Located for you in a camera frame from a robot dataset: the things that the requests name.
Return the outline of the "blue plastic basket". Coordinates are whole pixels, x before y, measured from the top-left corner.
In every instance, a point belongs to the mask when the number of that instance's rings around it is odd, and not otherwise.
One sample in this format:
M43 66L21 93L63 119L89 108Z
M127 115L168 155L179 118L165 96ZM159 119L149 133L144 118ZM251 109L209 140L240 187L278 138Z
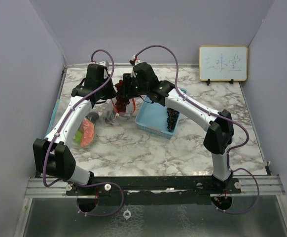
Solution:
M178 118L175 122L173 130L168 130L168 110L158 103L153 103L146 96L143 96L143 102L135 118L135 124L138 129L171 139L176 132L181 114L178 113Z

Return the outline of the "clear bag orange zipper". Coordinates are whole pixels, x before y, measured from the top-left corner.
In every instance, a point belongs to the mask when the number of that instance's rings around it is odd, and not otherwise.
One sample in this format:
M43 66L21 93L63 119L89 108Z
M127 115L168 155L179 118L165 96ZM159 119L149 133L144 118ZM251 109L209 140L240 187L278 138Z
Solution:
M123 98L117 95L110 99L109 103L102 112L105 122L113 122L117 118L129 119L136 110L134 98Z

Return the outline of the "green leaf vegetable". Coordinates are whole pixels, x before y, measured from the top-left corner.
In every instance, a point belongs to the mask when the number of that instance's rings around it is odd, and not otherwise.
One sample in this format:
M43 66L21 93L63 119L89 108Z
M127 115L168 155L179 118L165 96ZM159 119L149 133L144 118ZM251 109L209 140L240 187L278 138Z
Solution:
M74 136L73 140L74 140L77 144L80 144L81 139L82 139L82 135L83 135L83 133L78 130L78 131L75 133L75 136Z

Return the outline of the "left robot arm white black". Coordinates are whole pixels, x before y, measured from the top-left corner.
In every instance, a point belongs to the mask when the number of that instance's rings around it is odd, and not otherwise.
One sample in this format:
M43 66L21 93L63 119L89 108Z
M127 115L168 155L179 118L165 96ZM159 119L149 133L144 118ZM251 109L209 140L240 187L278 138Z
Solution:
M91 62L86 77L72 90L69 104L58 123L45 138L37 138L33 143L37 172L77 183L84 195L94 191L94 174L76 164L70 147L77 130L96 103L115 96L108 68L107 61Z

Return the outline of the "clear bag blue zipper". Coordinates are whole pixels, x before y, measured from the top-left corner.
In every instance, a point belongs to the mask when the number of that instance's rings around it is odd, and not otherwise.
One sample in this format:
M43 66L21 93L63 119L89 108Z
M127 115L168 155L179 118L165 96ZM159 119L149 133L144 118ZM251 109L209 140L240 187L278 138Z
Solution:
M72 143L80 147L88 146L95 136L95 121L98 114L91 111L89 100L81 101L82 97L71 97L69 104L55 125L55 127L45 136L47 141L52 141L57 134L54 143L64 143L69 148Z

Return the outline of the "dark purple plum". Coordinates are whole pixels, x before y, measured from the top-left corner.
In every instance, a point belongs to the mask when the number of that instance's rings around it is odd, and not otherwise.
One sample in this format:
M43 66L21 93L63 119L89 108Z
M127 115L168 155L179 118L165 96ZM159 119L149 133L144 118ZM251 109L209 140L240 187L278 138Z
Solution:
M90 122L96 123L96 121L99 119L99 114L95 111L92 111L86 117Z

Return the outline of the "watermelon slice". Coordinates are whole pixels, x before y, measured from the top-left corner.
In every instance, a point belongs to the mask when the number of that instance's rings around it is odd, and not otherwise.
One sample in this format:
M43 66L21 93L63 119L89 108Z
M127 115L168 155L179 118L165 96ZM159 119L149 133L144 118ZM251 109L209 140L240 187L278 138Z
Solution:
M87 118L84 118L82 122L82 128L83 128L83 135L80 145L82 147L85 147L93 141L95 136L95 127L92 122L90 122Z

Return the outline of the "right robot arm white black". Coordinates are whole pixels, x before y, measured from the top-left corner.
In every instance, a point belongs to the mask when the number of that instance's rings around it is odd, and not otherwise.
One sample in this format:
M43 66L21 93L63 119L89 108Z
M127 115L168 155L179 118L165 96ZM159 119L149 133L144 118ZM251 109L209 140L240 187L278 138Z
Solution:
M232 171L227 149L234 135L229 111L209 109L187 96L170 81L159 80L146 62L136 64L131 73L124 75L117 94L128 99L145 95L151 102L173 109L197 123L206 133L203 144L212 154L212 187L217 193L224 193L229 189Z

